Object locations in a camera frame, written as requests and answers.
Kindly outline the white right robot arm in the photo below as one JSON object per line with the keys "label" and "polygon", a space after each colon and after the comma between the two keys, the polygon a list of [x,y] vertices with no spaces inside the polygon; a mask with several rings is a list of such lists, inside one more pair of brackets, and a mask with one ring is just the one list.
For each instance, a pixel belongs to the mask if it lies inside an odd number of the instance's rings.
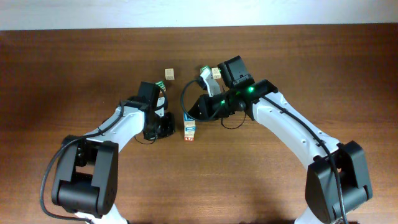
{"label": "white right robot arm", "polygon": [[373,189],[364,149],[343,144],[295,110],[269,80],[255,81],[240,56],[204,66],[195,83],[206,92],[185,116],[223,121],[242,111],[275,134],[299,159],[307,177],[307,208],[296,223],[347,223],[347,214],[369,201]]}

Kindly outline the red U wooden block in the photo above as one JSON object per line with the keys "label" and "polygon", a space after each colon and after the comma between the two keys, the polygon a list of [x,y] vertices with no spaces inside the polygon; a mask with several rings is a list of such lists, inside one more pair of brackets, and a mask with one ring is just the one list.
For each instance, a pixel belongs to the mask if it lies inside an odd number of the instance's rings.
{"label": "red U wooden block", "polygon": [[194,141],[194,139],[195,138],[193,138],[193,137],[188,137],[188,136],[184,137],[184,141]]}

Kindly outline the green A wooden block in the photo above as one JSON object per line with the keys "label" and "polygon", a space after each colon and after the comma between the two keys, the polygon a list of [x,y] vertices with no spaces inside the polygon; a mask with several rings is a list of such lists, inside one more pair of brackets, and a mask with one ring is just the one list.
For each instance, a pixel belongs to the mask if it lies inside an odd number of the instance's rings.
{"label": "green A wooden block", "polygon": [[195,130],[196,130],[196,127],[195,126],[186,126],[185,127],[185,131],[186,132],[195,132]]}

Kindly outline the sailboat yellow I block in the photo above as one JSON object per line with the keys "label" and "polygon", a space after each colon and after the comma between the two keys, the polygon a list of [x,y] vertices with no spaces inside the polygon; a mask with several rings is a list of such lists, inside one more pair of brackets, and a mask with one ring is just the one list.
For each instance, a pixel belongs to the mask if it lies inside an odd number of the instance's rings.
{"label": "sailboat yellow I block", "polygon": [[195,131],[185,131],[184,136],[187,138],[193,138],[195,135]]}

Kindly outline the number 2 blue block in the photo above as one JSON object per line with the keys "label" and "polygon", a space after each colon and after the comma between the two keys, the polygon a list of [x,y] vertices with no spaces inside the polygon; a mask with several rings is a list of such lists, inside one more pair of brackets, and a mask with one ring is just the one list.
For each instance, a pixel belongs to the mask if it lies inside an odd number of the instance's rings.
{"label": "number 2 blue block", "polygon": [[184,121],[184,126],[185,127],[195,127],[196,126],[195,120],[193,120],[193,121]]}

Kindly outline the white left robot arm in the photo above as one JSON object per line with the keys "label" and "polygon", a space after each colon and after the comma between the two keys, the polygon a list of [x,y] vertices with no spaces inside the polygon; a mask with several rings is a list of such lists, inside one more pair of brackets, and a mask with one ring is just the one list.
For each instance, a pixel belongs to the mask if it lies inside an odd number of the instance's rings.
{"label": "white left robot arm", "polygon": [[174,116],[167,111],[163,88],[141,82],[139,92],[121,100],[114,113],[82,136],[68,135],[45,170],[55,166],[51,198],[69,216],[56,219],[85,223],[127,223],[116,207],[119,153],[138,134],[142,144],[173,135]]}

